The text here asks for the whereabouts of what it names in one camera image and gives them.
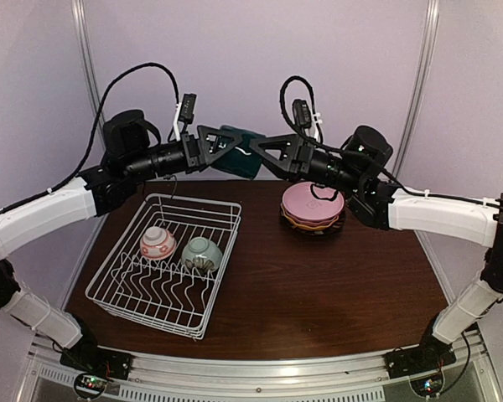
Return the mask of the dark green mug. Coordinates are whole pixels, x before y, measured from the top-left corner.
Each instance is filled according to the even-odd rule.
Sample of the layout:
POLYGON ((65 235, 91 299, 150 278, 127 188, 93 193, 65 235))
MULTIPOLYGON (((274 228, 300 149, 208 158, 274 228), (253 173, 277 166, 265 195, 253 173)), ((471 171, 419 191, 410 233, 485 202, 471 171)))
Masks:
POLYGON ((252 139, 265 138, 266 136, 228 125, 220 126, 220 129, 241 135, 242 142, 210 166, 223 173, 253 180, 259 173, 262 159, 250 149, 249 143, 252 139))

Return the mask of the light pink plate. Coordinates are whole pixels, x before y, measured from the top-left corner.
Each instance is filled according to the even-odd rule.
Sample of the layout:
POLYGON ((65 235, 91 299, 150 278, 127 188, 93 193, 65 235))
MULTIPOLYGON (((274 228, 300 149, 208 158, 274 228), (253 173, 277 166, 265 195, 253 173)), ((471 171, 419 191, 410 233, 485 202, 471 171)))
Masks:
POLYGON ((345 199, 332 188, 320 188, 311 182, 300 182, 287 188, 282 204, 289 213, 301 218, 327 219, 343 211, 345 199))

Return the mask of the dark pink polka dot plate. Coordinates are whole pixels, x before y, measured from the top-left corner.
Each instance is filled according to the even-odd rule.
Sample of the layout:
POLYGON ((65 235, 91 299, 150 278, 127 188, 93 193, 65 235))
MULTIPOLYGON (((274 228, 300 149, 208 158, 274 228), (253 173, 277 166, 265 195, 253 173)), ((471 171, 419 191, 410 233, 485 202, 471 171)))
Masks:
POLYGON ((297 224, 297 225, 300 225, 300 226, 306 226, 306 227, 330 226, 334 222, 338 221, 341 218, 341 215, 344 213, 343 211, 341 211, 339 214, 335 215, 334 217, 327 218, 327 219, 308 219, 308 218, 301 218, 301 217, 298 217, 294 214, 289 213, 283 204, 280 204, 280 209, 281 209, 282 216, 284 216, 285 218, 288 218, 288 220, 290 222, 297 224))

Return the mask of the black rimmed cream plate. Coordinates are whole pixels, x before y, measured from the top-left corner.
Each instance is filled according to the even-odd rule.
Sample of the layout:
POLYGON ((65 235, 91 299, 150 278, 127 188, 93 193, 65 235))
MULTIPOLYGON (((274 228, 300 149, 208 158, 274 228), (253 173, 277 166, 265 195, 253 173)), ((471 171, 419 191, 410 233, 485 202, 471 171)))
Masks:
POLYGON ((347 218, 347 214, 345 211, 341 212, 339 217, 335 222, 326 225, 326 226, 317 226, 310 227, 303 224, 296 224, 292 218, 288 218, 286 214, 280 209, 279 210, 279 222, 280 224, 290 228, 301 235, 309 235, 309 236, 331 236, 331 235, 339 235, 344 226, 347 218))

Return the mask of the yellow polka dot plate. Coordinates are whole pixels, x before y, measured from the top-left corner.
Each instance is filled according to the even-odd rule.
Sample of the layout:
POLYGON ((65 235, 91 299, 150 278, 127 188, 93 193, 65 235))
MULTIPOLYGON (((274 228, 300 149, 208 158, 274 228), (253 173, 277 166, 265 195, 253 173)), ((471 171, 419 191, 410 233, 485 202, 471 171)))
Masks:
POLYGON ((307 232, 319 232, 343 226, 346 218, 345 211, 342 211, 331 219, 307 221, 305 219, 298 219, 294 215, 290 214, 282 205, 280 206, 280 214, 293 229, 301 229, 307 232))

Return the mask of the light blue bowl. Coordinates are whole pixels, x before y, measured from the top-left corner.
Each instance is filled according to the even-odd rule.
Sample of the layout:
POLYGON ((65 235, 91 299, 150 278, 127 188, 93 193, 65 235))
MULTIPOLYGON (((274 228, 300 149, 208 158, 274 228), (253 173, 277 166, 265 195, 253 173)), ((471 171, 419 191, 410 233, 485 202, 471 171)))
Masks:
POLYGON ((216 243, 202 236, 191 239, 181 253, 181 263, 186 271, 202 276, 217 271, 222 258, 223 253, 216 243))

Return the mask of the white bowl red pattern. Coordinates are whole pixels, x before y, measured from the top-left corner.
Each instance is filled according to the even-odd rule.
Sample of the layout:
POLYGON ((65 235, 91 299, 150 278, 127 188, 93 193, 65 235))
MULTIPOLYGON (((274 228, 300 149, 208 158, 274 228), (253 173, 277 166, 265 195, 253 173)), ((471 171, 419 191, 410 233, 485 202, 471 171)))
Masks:
POLYGON ((162 227, 148 227, 140 240, 141 255, 150 260, 167 259, 176 249, 177 241, 174 235, 162 227))

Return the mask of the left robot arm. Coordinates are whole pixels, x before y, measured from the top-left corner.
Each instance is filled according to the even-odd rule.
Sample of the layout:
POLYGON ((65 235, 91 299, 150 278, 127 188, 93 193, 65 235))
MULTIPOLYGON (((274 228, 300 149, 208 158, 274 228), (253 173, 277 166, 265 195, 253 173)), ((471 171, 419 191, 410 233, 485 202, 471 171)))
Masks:
POLYGON ((26 204, 0 209, 0 310, 71 349, 70 356, 86 372, 103 365, 103 352, 84 339, 87 332, 78 320, 21 286, 8 257, 57 229, 120 208, 140 183, 203 171, 242 142, 238 133, 208 126, 155 146, 149 144, 150 136, 161 137, 142 111, 121 112, 103 126, 106 150, 100 164, 26 204))

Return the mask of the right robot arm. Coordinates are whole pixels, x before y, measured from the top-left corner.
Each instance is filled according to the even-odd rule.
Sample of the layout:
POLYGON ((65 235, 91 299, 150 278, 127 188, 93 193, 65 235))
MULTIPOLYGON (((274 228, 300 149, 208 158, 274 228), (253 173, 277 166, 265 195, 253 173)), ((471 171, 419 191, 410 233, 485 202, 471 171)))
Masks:
POLYGON ((503 194, 463 198, 409 189, 393 176, 380 180, 392 147, 369 126, 358 126, 341 149, 302 133, 255 138, 250 148, 277 178, 303 179, 343 193, 348 209, 367 227, 446 235, 487 249, 484 268, 429 323, 414 349, 419 369, 431 369, 448 345, 503 300, 503 194))

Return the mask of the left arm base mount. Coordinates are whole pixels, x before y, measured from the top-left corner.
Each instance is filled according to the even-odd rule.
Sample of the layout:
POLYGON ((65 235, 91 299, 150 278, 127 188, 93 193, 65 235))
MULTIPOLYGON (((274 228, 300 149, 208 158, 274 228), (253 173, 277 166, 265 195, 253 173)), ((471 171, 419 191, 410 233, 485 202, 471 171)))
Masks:
POLYGON ((82 329, 80 340, 71 348, 62 348, 60 363, 103 379, 128 379, 132 355, 99 346, 89 329, 82 329))

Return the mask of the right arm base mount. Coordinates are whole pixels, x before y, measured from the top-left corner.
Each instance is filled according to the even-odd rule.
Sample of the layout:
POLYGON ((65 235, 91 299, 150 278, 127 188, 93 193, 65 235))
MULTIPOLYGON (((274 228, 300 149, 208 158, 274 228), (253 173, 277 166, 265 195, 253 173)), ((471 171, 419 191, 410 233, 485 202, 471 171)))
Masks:
POLYGON ((437 318, 434 316, 429 322, 417 346, 395 348, 384 355, 390 379, 439 371, 443 366, 457 361, 451 344, 443 343, 433 336, 433 324, 437 318))

